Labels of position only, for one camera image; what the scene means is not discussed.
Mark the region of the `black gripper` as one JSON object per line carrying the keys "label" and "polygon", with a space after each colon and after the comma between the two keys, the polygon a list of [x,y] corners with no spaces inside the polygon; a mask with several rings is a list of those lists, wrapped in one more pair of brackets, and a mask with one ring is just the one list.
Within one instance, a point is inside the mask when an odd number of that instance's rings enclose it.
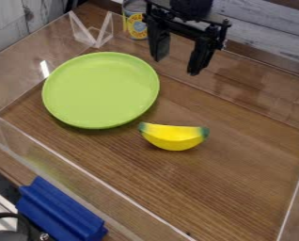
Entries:
{"label": "black gripper", "polygon": [[166,26],[185,38],[202,35],[194,40],[194,48],[186,65],[186,72],[192,76],[197,75],[208,66],[214,49],[224,48],[230,21],[210,11],[213,0],[144,1],[149,52],[156,61],[161,61],[169,54],[170,34]]}

